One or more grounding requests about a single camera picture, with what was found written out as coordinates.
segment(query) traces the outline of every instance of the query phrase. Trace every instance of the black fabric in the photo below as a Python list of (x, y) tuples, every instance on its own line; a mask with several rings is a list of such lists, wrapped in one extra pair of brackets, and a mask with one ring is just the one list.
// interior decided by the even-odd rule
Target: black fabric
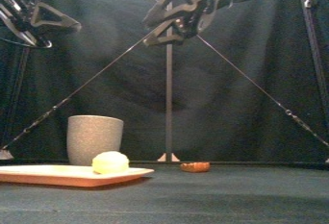
[(138, 181), (97, 188), (2, 183), (0, 222), (23, 223), (328, 223), (328, 171), (178, 165)]
[[(154, 0), (43, 1), (79, 20), (82, 31), (54, 36), (50, 50), (28, 54), (12, 137), (119, 60), (14, 144), (12, 153), (66, 159), (68, 116), (98, 114), (123, 119), (121, 151), (129, 158), (157, 160), (169, 135), (169, 55), (166, 47), (142, 43), (126, 53), (149, 33), (142, 21)], [(327, 138), (300, 0), (225, 8), (201, 37)], [(325, 146), (200, 38), (174, 46), (173, 59), (173, 148), (182, 160), (327, 160)]]

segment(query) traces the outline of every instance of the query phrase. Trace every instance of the vertical pole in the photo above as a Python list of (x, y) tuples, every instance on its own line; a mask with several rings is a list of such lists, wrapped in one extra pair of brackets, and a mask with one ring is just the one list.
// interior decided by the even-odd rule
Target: vertical pole
[[(167, 36), (173, 34), (173, 29), (167, 31)], [(166, 74), (166, 162), (173, 161), (173, 44), (167, 44), (167, 74)]]
[(313, 9), (305, 7), (305, 1), (307, 0), (301, 0), (301, 3), (304, 8), (304, 17), (305, 17), (305, 23), (307, 23), (309, 41), (311, 41), (311, 47), (313, 53), (313, 67), (315, 67), (315, 74), (319, 84), (320, 99), (324, 109), (325, 127), (327, 127), (327, 133), (329, 133), (329, 94), (328, 94), (328, 86), (327, 86), (325, 74), (324, 74), (324, 62), (321, 60), (321, 54), (319, 49), (317, 37), (316, 37), (316, 28), (313, 25), (313, 13), (312, 13)]

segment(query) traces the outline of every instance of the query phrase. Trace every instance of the gray cup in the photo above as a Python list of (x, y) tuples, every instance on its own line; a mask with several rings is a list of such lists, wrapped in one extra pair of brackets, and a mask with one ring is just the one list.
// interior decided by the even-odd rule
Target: gray cup
[(106, 151), (119, 151), (123, 132), (121, 119), (99, 115), (68, 117), (67, 153), (71, 165), (91, 166)]

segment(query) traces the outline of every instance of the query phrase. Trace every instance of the ceramic cup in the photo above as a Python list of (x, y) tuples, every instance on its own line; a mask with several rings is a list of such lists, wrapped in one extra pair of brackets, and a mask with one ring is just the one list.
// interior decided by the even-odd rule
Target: ceramic cup
[(121, 119), (99, 115), (68, 117), (67, 153), (71, 165), (91, 166), (106, 151), (119, 151), (123, 132)]

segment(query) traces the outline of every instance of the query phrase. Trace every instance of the table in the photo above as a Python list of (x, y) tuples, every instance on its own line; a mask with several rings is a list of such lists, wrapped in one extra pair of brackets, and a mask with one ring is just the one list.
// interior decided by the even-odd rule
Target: table
[(85, 188), (0, 183), (0, 223), (329, 223), (329, 171), (213, 164), (133, 164), (139, 180)]

